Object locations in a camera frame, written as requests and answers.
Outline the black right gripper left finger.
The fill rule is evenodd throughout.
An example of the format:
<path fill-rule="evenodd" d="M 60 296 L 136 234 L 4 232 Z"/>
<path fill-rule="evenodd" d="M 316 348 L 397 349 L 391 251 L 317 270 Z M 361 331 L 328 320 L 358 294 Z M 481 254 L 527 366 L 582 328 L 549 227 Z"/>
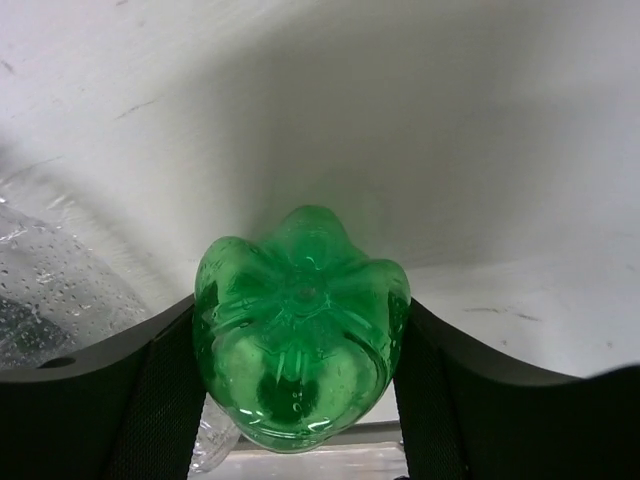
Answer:
<path fill-rule="evenodd" d="M 186 478 L 205 396 L 193 304 L 37 369 L 2 372 L 2 478 Z"/>

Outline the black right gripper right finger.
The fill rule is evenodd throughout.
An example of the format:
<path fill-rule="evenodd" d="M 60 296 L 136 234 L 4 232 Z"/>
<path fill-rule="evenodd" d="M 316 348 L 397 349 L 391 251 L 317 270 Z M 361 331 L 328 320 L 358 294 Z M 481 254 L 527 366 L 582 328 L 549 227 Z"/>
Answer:
<path fill-rule="evenodd" d="M 408 311 L 394 388 L 409 478 L 638 478 L 638 366 L 561 374 Z"/>

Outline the clear unlabelled plastic bottle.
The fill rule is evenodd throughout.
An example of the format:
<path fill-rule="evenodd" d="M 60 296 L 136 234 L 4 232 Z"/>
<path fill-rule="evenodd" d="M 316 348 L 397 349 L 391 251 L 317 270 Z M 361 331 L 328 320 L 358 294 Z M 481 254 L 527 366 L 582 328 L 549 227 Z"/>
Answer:
<path fill-rule="evenodd" d="M 75 201 L 46 163 L 1 162 L 1 374 L 37 369 L 177 304 L 159 289 L 155 312 L 140 294 L 73 235 L 63 210 Z M 201 479 L 239 439 L 205 394 L 189 472 Z"/>

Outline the green plastic soda bottle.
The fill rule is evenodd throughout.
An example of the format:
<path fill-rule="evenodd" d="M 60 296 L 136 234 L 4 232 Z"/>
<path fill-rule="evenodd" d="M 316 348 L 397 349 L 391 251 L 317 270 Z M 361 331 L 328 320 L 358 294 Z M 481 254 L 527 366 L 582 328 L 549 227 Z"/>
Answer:
<path fill-rule="evenodd" d="M 379 401 L 394 375 L 411 292 L 328 208 L 303 206 L 252 242 L 227 236 L 199 262 L 193 347 L 209 395 L 277 453 L 312 450 Z"/>

